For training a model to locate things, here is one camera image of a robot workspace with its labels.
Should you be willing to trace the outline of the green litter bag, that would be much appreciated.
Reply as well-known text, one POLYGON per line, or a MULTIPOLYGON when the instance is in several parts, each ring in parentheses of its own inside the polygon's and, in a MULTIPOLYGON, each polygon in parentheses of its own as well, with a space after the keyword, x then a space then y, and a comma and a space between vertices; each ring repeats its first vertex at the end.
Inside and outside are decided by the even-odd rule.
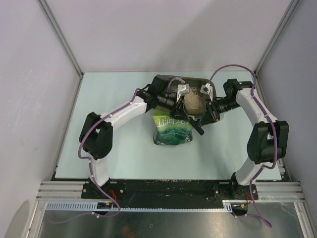
POLYGON ((193 140, 193 127, 188 121, 171 118, 168 112, 153 110, 156 129, 153 141, 156 145, 177 146, 193 140))

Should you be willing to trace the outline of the black bag clip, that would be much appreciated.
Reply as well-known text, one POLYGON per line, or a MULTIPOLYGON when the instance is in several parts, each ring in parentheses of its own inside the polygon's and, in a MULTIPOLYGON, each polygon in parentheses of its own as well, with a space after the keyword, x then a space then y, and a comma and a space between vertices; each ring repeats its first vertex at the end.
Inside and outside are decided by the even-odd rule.
POLYGON ((199 135, 204 135, 204 130, 198 125, 198 122, 195 121, 192 117, 188 117, 189 123, 197 131, 199 135))

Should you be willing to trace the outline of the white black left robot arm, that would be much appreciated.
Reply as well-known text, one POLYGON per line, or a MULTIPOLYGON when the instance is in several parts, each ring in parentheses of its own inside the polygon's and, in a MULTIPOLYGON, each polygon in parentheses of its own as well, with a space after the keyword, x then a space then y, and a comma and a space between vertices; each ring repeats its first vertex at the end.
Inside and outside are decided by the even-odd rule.
POLYGON ((157 106, 173 111, 189 92, 189 84, 180 77, 156 75, 152 83, 135 89, 132 98, 118 108, 101 115, 87 115, 79 137, 78 157, 88 160, 94 195, 104 198, 109 194, 106 156, 112 150, 116 129, 157 106))

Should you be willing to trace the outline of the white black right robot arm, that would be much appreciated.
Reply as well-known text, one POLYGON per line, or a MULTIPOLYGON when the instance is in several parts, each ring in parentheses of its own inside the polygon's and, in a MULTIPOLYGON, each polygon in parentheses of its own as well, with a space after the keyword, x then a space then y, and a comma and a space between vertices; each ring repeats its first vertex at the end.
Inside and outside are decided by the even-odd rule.
POLYGON ((272 170, 277 161, 285 157, 289 124, 278 120, 258 98, 250 81, 229 79, 223 85, 225 97, 215 98, 211 82, 201 87, 208 94, 206 112, 201 125, 220 121, 221 113, 241 107, 250 120, 253 130, 247 143, 248 157, 242 167, 233 173, 227 189, 234 199, 240 199, 264 169, 272 170))

